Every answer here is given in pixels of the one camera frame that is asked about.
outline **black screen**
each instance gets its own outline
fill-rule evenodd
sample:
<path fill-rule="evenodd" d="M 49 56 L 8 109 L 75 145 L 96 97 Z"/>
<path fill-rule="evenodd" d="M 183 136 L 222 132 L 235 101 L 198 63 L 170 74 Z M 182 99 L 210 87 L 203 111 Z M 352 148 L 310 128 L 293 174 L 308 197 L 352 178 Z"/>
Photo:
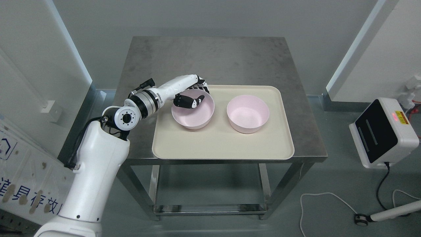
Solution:
<path fill-rule="evenodd" d="M 373 163 L 397 144 L 395 132 L 379 100 L 371 103 L 356 120 L 355 125 L 370 163 Z"/>

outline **white pole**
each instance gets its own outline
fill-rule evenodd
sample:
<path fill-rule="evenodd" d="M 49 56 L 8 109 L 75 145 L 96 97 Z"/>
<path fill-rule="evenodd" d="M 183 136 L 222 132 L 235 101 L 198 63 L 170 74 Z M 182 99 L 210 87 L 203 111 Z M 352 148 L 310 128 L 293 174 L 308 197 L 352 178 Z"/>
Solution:
<path fill-rule="evenodd" d="M 395 207 L 386 211 L 382 211 L 376 214 L 370 215 L 370 218 L 373 221 L 384 221 L 386 219 L 392 219 L 399 215 L 408 214 L 411 212 L 416 212 L 421 210 L 421 200 L 416 202 L 411 202 L 406 205 Z"/>

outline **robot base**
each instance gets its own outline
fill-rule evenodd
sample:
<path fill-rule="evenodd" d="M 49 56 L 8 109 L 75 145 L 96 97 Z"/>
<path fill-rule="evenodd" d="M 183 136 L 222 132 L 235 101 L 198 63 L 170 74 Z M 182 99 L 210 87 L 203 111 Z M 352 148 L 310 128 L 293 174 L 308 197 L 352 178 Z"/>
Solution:
<path fill-rule="evenodd" d="M 77 221 L 61 216 L 54 217 L 43 225 L 35 237 L 100 237 L 102 227 L 100 223 Z"/>

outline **robotic arm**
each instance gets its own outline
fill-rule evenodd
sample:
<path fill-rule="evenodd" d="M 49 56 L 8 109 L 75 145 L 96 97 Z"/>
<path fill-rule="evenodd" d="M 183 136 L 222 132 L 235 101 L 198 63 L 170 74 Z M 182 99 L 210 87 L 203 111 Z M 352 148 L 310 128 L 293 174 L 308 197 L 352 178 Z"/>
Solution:
<path fill-rule="evenodd" d="M 204 96 L 190 98 L 180 95 L 189 88 L 209 93 L 205 80 L 197 75 L 176 77 L 159 88 L 155 88 L 155 83 L 149 79 L 130 93 L 124 106 L 110 106 L 101 117 L 90 120 L 65 164 L 75 173 L 66 201 L 58 216 L 43 225 L 35 236 L 101 236 L 100 221 L 108 194 L 129 152 L 129 131 L 167 100 L 173 100 L 179 107 L 197 107 Z M 109 127 L 108 133 L 104 131 L 105 127 Z M 118 130 L 119 137 L 113 136 L 111 128 Z"/>

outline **metal table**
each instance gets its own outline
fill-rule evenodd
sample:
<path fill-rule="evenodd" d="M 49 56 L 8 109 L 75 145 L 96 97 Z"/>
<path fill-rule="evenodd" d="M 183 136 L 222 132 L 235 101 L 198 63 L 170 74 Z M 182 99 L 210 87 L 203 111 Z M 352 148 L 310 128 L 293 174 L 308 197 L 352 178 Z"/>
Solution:
<path fill-rule="evenodd" d="M 209 84 L 271 85 L 279 89 L 295 147 L 289 160 L 164 160 L 155 158 L 152 141 L 156 114 L 139 122 L 130 132 L 130 152 L 117 177 L 145 213 L 160 215 L 258 214 L 267 219 L 316 162 L 327 152 L 311 112 L 285 38 L 272 37 L 133 37 L 114 103 L 122 105 L 133 88 L 149 78 L 159 86 L 185 74 L 198 74 Z M 198 207 L 156 205 L 160 165 L 256 163 L 259 167 L 263 204 Z M 291 163 L 271 192 L 266 163 Z M 146 191 L 131 166 L 153 165 Z"/>

